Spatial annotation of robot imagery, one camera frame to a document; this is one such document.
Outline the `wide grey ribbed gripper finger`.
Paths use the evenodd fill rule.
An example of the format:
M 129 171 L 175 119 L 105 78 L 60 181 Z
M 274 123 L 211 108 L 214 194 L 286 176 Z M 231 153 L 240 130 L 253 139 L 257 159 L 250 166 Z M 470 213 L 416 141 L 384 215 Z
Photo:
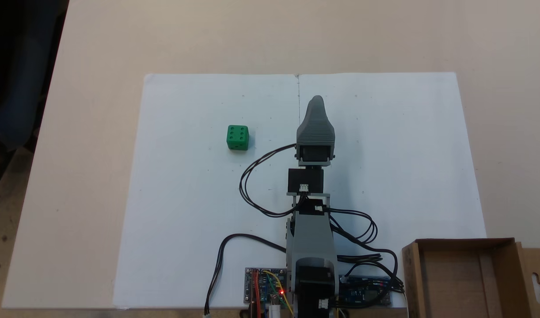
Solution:
M 316 95 L 310 99 L 307 104 L 304 119 L 298 127 L 298 132 L 317 131 L 334 132 L 333 125 L 328 119 L 325 111 L 325 102 L 323 97 Z

